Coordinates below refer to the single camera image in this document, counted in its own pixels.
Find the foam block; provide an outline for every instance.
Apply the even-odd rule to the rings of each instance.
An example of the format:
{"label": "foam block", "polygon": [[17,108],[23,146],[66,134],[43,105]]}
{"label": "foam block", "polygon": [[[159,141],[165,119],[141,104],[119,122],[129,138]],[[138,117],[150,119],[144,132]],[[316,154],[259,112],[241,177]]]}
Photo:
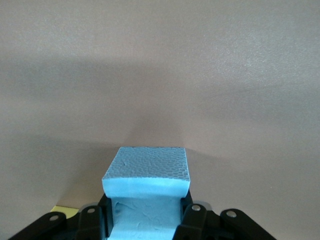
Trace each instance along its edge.
{"label": "foam block", "polygon": [[121,147],[102,178],[112,200],[110,240],[171,240],[180,224],[180,199],[189,190],[181,147]]}

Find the white backdrop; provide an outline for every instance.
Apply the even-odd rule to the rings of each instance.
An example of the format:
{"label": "white backdrop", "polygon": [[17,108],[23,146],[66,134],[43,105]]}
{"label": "white backdrop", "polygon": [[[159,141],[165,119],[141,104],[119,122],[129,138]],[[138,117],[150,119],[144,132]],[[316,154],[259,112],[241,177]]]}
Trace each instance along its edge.
{"label": "white backdrop", "polygon": [[195,200],[318,240],[319,66],[318,0],[1,1],[0,239],[178,146]]}

